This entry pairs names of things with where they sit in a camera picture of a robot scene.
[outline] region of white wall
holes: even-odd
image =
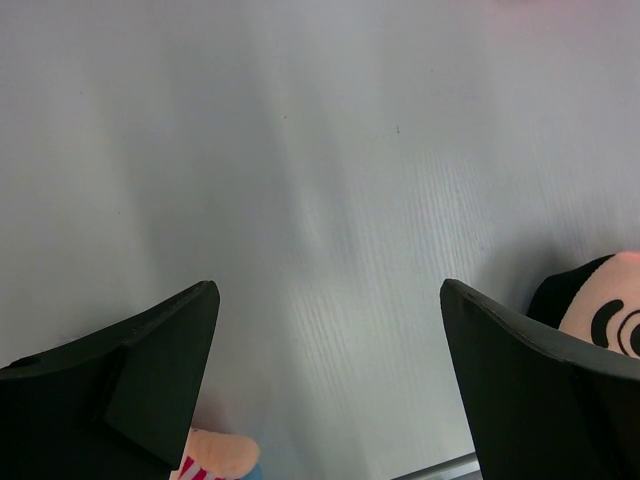
[[[0,5],[0,361],[202,278],[267,478],[472,451],[437,292],[640,247],[640,3]]]

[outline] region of cartoon character face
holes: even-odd
[[[578,291],[559,329],[640,358],[640,254],[619,253],[603,263]]]

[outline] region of stuffed animal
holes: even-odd
[[[249,474],[259,480],[259,455],[258,445],[248,437],[192,428],[180,469],[169,480],[236,480]]]
[[[640,358],[640,252],[547,278],[527,315],[585,342]]]

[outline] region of black eye pattern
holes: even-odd
[[[620,299],[611,300],[610,302],[605,303],[593,316],[593,321],[591,322],[591,340],[594,345],[598,345],[602,348],[609,348],[609,338],[607,337],[607,325],[609,325],[609,321],[613,316],[620,312],[624,308],[624,302]],[[625,319],[620,324],[620,328],[618,328],[618,332],[616,334],[616,341],[620,346],[620,349],[625,355],[630,356],[629,350],[625,344],[627,342],[624,341],[625,337],[628,337],[628,345],[631,348],[631,351],[640,357],[640,320],[638,325],[633,327],[631,333],[625,335],[625,327],[629,325],[629,321],[635,317],[636,315],[640,315],[640,310],[634,310],[629,315],[625,317]]]

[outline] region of red and white striped fabric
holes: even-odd
[[[187,457],[180,473],[180,480],[231,480],[225,478],[216,478],[211,473],[207,473],[206,470],[200,468],[193,458]]]

